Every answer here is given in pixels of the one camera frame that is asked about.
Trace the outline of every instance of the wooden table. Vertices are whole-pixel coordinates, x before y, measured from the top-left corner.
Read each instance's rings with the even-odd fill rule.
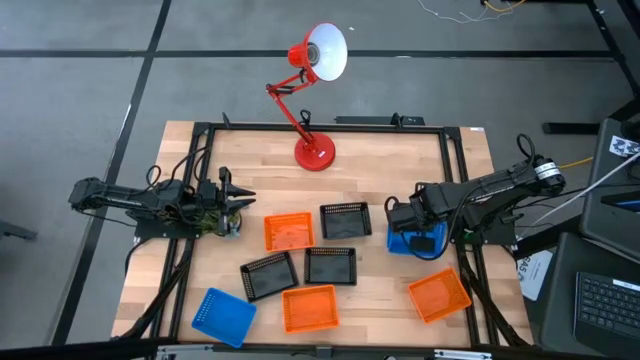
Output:
[[[168,177],[174,164],[188,152],[193,124],[184,121],[167,123],[157,159],[163,177]],[[461,128],[461,133],[469,177],[493,172],[484,131]],[[255,191],[257,201],[242,210],[244,223],[239,237],[207,235],[196,241],[179,340],[214,341],[191,328],[191,321],[208,288],[215,287],[246,299],[239,268],[269,255],[264,245],[264,216],[311,211],[316,246],[356,248],[358,285],[337,287],[341,325],[324,331],[285,334],[281,296],[274,295],[255,303],[258,312],[245,344],[469,346],[463,311],[426,325],[418,317],[407,292],[411,282],[448,266],[457,270],[454,247],[450,246],[440,259],[432,262],[412,256],[391,255],[386,248],[384,200],[390,195],[406,200],[417,181],[444,181],[438,137],[428,134],[331,133],[337,156],[333,165],[322,172],[309,172],[298,167],[292,153],[298,137],[293,131],[216,131],[209,177],[215,179],[218,167],[227,166],[233,174],[233,183]],[[457,180],[453,144],[449,149]],[[182,178],[182,174],[178,173],[178,178]],[[320,230],[319,206],[354,201],[369,203],[373,235],[324,240]],[[129,329],[156,295],[167,243],[166,239],[151,240],[133,255],[113,335]],[[485,246],[483,251],[495,303],[519,335],[531,341],[513,259],[498,246]],[[303,250],[291,252],[301,283],[304,282],[303,254]],[[486,342],[484,313],[477,298],[474,303],[481,339]],[[168,332],[172,308],[173,298],[170,298],[165,306],[161,335]]]

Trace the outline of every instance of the blue object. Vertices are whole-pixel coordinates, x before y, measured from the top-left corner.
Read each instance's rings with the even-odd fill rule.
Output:
[[[439,222],[431,231],[427,231],[426,233],[412,231],[405,232],[403,234],[406,242],[402,239],[402,235],[400,233],[392,232],[391,227],[387,229],[387,250],[389,250],[390,253],[398,255],[413,255],[411,251],[409,251],[407,243],[411,241],[412,236],[426,235],[427,237],[435,239],[434,250],[432,252],[417,251],[416,253],[424,257],[436,256],[442,250],[442,245],[444,244],[445,237],[447,236],[447,222]]]
[[[255,305],[210,288],[191,327],[238,349],[255,315]]]

